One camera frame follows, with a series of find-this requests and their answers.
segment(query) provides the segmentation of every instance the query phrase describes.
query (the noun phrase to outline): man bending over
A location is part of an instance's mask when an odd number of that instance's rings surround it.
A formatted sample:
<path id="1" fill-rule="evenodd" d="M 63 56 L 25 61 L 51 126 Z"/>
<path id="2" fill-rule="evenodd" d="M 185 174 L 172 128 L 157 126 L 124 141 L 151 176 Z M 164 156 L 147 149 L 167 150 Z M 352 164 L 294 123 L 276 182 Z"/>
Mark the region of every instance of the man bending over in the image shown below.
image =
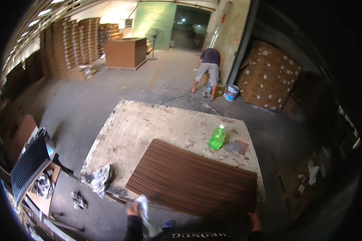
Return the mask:
<path id="1" fill-rule="evenodd" d="M 218 81 L 218 69 L 220 67 L 220 53 L 216 49 L 204 49 L 201 53 L 200 61 L 198 62 L 197 76 L 194 79 L 193 87 L 190 88 L 192 93 L 196 92 L 198 82 L 201 81 L 203 75 L 208 71 L 210 78 L 210 85 L 212 87 L 212 94 L 210 100 L 215 99 L 217 81 Z"/>

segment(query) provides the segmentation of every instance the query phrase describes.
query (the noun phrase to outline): doorway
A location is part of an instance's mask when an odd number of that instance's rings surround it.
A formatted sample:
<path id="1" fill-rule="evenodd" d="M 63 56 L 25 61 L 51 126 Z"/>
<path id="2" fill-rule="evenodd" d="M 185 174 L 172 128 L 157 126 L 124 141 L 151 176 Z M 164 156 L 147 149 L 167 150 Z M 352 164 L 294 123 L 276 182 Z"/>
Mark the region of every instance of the doorway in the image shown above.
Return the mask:
<path id="1" fill-rule="evenodd" d="M 170 48 L 201 51 L 211 12 L 177 5 Z"/>

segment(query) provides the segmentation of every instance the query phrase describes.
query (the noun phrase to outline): worker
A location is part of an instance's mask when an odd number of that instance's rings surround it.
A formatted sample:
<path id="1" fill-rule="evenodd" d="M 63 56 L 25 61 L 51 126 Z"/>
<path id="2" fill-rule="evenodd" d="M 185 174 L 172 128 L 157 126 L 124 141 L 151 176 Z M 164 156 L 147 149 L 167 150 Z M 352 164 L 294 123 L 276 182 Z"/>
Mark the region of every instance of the worker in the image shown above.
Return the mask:
<path id="1" fill-rule="evenodd" d="M 137 204 L 133 204 L 130 208 L 127 209 L 127 231 L 126 236 L 123 241 L 142 241 L 142 220 L 139 213 L 139 207 Z M 265 240 L 263 231 L 261 231 L 261 224 L 259 220 L 259 214 L 248 213 L 248 217 L 252 222 L 252 230 L 248 235 L 249 241 L 254 240 Z M 183 238 L 190 241 L 200 240 L 213 240 L 213 241 L 231 241 L 236 240 L 227 233 L 223 232 L 196 232 L 196 227 L 193 228 L 193 231 L 188 231 L 187 228 L 173 228 L 173 221 L 168 221 L 165 223 L 165 227 L 162 228 L 163 232 L 160 233 L 157 237 L 152 238 L 151 240 L 174 240 L 174 238 Z"/>
<path id="2" fill-rule="evenodd" d="M 215 99 L 215 93 L 218 82 L 218 70 L 220 68 L 220 53 L 216 49 L 207 48 L 201 53 L 200 61 L 198 62 L 197 75 L 194 78 L 193 87 L 190 88 L 192 93 L 196 92 L 198 82 L 201 81 L 203 75 L 208 71 L 210 75 L 210 86 L 212 87 L 212 93 L 210 100 Z"/>

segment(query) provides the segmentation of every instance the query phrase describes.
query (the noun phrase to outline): dirty table surface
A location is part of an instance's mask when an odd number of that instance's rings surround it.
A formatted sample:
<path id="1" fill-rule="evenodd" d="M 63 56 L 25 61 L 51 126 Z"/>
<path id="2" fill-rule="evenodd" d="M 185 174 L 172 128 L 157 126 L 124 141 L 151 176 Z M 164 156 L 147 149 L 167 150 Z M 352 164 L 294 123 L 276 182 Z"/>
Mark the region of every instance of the dirty table surface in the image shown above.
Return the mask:
<path id="1" fill-rule="evenodd" d="M 225 124 L 226 142 L 214 152 L 208 147 L 215 128 Z M 193 152 L 197 155 L 236 166 L 257 174 L 257 198 L 265 200 L 264 184 L 245 123 L 186 109 L 122 100 L 107 119 L 79 174 L 90 183 L 92 173 L 111 164 L 114 175 L 108 192 L 127 199 L 137 194 L 125 188 L 153 139 Z"/>

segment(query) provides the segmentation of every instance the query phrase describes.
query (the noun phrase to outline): gray shorts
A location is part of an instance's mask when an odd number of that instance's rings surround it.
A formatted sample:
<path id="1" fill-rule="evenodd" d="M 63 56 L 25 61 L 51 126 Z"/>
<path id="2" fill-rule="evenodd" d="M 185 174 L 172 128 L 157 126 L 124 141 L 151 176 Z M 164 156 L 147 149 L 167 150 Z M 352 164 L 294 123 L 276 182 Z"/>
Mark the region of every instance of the gray shorts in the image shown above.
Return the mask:
<path id="1" fill-rule="evenodd" d="M 198 68 L 197 75 L 195 80 L 198 82 L 201 81 L 203 75 L 206 72 L 209 72 L 209 80 L 211 86 L 217 86 L 218 80 L 218 65 L 217 64 L 210 64 L 210 63 L 201 63 L 200 67 Z"/>

